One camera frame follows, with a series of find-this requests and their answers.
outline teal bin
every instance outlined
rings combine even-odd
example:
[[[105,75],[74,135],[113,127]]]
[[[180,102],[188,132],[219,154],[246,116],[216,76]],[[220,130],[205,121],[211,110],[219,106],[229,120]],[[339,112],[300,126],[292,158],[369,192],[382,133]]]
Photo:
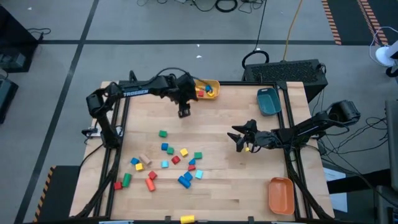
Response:
[[[274,88],[262,88],[257,91],[257,101],[263,116],[271,116],[281,111],[278,94]]]

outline orange block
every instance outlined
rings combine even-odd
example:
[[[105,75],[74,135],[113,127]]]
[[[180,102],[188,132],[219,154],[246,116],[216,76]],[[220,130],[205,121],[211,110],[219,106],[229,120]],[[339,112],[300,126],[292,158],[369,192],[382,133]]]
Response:
[[[151,178],[146,178],[145,179],[145,183],[147,184],[147,187],[148,187],[148,190],[149,191],[154,191],[155,190],[155,184],[154,184],[154,182],[152,181],[152,179]]]

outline green block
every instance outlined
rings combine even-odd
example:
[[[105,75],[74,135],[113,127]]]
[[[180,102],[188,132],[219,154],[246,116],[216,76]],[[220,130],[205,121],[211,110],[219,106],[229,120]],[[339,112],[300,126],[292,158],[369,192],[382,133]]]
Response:
[[[174,153],[174,148],[168,147],[166,152],[167,154],[172,155]]]
[[[166,138],[167,137],[167,131],[160,130],[159,131],[159,136],[162,137],[162,138]]]
[[[130,185],[131,174],[125,173],[123,177],[122,187],[128,187]]]
[[[201,159],[201,152],[195,152],[195,153],[193,154],[193,157],[194,157],[195,159]]]

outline gray floor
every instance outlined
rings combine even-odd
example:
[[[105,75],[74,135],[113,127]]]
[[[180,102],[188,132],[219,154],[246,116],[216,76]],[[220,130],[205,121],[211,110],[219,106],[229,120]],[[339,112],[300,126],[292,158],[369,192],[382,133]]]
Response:
[[[80,39],[93,0],[84,1],[11,1],[0,0],[26,28],[49,27],[46,39]],[[212,1],[203,0],[203,8]],[[297,1],[269,0],[261,39],[284,40]],[[189,3],[169,0],[161,5],[154,0],[144,7],[134,0],[100,0],[88,33],[90,40],[173,40],[173,39],[250,39],[255,40],[261,11],[243,14],[234,11],[201,13]],[[292,31],[294,40],[333,40],[320,1],[304,0]],[[253,45],[85,45],[55,130],[49,152],[38,179],[25,221],[34,217],[45,176],[52,165],[77,165],[83,158],[83,128],[90,125],[85,96],[104,80],[125,80],[133,69],[138,79],[146,80],[160,69],[182,67],[200,78],[240,80],[241,59]],[[283,45],[260,45],[271,62],[282,60]],[[6,122],[0,126],[0,142],[5,156],[0,167],[7,170],[1,181],[0,210],[4,223],[13,222],[55,105],[75,54],[76,45],[41,45],[30,71],[10,74],[20,88]],[[290,45],[287,60],[318,58],[327,66],[329,85],[325,88],[323,108],[338,100],[352,100],[362,120],[351,127],[357,130],[369,116],[384,116],[384,100],[398,94],[397,83],[384,75],[384,69],[369,59],[366,46]],[[250,58],[248,63],[262,62]],[[310,103],[311,110],[316,101]],[[364,149],[379,144],[385,131],[369,129],[345,145],[341,151]],[[344,136],[331,137],[338,144]],[[336,156],[339,165],[351,168]],[[387,145],[373,151],[344,156],[361,172],[388,167]]]

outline blue block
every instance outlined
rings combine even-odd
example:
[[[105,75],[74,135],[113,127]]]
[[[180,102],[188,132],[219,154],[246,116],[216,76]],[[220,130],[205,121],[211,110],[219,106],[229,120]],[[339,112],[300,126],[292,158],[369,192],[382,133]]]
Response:
[[[168,161],[162,161],[162,168],[168,168],[169,167],[169,162]]]
[[[186,178],[187,181],[191,181],[193,178],[192,175],[188,171],[184,174],[184,177]]]
[[[197,174],[195,175],[195,177],[197,179],[201,179],[202,176],[203,176],[203,171],[202,170],[197,170]]]
[[[185,179],[183,176],[180,176],[178,178],[178,181],[180,182],[180,184],[182,184],[186,189],[188,189],[189,187],[191,187],[191,183]]]
[[[136,165],[136,164],[138,164],[138,163],[139,163],[139,159],[134,158],[134,157],[131,159],[131,164],[132,164],[132,165]]]
[[[168,147],[169,147],[168,143],[162,143],[162,150],[163,151],[166,151]]]
[[[191,159],[191,161],[189,161],[188,164],[190,164],[190,165],[195,165],[195,161],[196,161],[196,159]]]
[[[211,90],[213,90],[213,89],[211,88],[211,86],[207,85],[207,86],[206,86],[206,91],[211,91]]]

